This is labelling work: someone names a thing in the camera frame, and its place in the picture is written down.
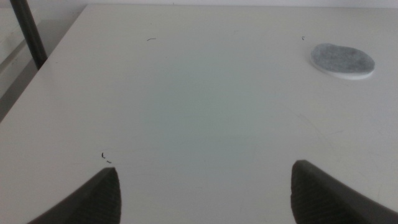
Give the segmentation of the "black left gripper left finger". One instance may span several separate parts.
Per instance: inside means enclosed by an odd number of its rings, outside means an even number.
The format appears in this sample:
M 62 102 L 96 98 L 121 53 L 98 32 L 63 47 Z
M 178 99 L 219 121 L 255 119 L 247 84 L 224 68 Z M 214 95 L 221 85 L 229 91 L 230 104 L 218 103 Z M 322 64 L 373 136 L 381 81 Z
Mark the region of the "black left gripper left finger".
M 119 224 L 121 189 L 115 168 L 99 171 L 31 224 Z

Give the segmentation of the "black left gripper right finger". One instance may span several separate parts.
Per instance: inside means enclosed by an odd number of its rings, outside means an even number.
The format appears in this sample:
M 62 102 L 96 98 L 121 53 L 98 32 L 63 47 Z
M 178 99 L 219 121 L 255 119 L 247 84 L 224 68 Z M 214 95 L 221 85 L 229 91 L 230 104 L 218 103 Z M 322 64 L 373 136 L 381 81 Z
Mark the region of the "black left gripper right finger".
M 365 197 L 306 160 L 292 166 L 290 206 L 296 223 L 395 224 L 397 212 Z

